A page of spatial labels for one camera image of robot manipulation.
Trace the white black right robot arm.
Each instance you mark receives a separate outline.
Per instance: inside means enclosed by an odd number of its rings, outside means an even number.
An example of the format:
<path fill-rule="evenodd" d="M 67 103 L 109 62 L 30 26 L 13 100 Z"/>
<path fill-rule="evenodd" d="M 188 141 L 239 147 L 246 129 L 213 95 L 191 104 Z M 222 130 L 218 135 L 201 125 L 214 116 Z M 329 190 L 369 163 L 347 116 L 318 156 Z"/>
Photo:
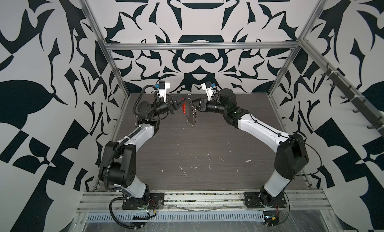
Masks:
<path fill-rule="evenodd" d="M 189 107 L 194 112 L 222 114 L 229 125 L 252 135 L 276 153 L 274 171 L 260 190 L 263 206 L 280 196 L 309 162 L 301 135 L 282 132 L 256 119 L 251 112 L 237 105 L 236 95 L 231 89 L 216 93 L 208 90 L 206 98 L 192 100 Z"/>

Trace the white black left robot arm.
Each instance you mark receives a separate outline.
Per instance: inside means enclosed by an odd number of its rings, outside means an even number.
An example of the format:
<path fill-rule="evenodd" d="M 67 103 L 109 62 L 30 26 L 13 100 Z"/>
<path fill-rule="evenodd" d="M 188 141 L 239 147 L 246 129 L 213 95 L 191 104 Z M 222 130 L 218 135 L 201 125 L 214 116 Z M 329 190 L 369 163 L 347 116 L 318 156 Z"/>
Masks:
<path fill-rule="evenodd" d="M 137 177 L 137 152 L 160 128 L 160 115 L 170 115 L 189 99 L 170 96 L 153 103 L 138 99 L 133 107 L 137 116 L 135 129 L 123 139 L 107 143 L 99 167 L 98 179 L 108 192 L 122 192 L 126 197 L 142 199 L 148 186 Z"/>

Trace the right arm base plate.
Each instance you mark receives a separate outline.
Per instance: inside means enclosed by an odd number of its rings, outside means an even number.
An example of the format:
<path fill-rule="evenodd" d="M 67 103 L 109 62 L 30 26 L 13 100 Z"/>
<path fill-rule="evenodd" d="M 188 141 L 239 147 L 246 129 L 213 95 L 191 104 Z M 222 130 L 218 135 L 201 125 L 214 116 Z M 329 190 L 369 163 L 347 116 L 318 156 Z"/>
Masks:
<path fill-rule="evenodd" d="M 244 192 L 244 204 L 248 209 L 285 208 L 287 200 L 281 192 L 276 197 L 271 197 L 267 192 Z"/>

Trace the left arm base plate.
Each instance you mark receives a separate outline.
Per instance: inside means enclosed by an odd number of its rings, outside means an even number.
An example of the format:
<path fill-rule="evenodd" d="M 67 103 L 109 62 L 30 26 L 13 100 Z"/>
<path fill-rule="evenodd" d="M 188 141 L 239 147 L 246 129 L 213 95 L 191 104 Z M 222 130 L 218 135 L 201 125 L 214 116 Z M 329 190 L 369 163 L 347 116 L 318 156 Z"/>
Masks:
<path fill-rule="evenodd" d="M 147 210 L 157 210 L 164 206 L 165 194 L 164 193 L 149 193 L 144 194 L 140 199 L 138 198 L 125 198 L 123 201 L 123 210 L 138 210 L 139 208 L 146 208 Z"/>

